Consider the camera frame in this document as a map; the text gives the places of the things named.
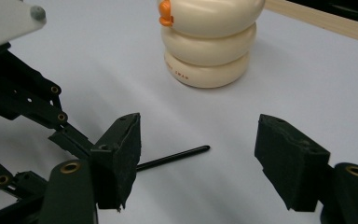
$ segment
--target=cream plastic toy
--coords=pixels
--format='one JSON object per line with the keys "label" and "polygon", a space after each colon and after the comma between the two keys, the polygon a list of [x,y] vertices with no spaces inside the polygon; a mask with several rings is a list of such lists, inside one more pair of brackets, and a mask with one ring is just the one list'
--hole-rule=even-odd
{"label": "cream plastic toy", "polygon": [[246,30],[221,38],[199,38],[182,35],[162,27],[161,36],[167,51],[176,58],[197,65],[215,66],[239,59],[255,41],[255,23]]}
{"label": "cream plastic toy", "polygon": [[199,88],[239,78],[254,44],[265,0],[158,0],[165,62],[179,81]]}

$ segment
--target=black metal bracket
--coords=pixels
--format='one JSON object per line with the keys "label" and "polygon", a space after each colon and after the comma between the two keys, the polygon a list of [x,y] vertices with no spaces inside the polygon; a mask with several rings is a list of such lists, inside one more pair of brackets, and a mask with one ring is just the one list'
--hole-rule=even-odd
{"label": "black metal bracket", "polygon": [[283,119],[260,115],[255,156],[287,209],[314,212],[323,224],[358,224],[358,165],[328,165],[330,152]]}
{"label": "black metal bracket", "polygon": [[90,164],[98,207],[125,208],[141,157],[141,116],[116,120],[91,148]]}
{"label": "black metal bracket", "polygon": [[52,171],[39,224],[98,223],[90,163],[66,161]]}

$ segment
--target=white tabletop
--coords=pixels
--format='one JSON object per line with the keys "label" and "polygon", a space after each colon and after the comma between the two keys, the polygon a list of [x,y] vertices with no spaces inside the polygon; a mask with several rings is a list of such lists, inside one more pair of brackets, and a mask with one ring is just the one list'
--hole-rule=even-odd
{"label": "white tabletop", "polygon": [[[138,174],[127,208],[100,223],[320,223],[287,211],[254,157],[261,113],[285,119],[358,163],[358,41],[264,10],[246,74],[195,89],[163,62],[156,1],[28,1],[48,23],[11,52],[62,87],[69,122],[95,143],[113,121],[140,112],[141,163],[210,145],[211,151]],[[0,162],[13,174],[50,170],[72,156],[52,130],[0,117]],[[0,193],[0,208],[14,203]]]}

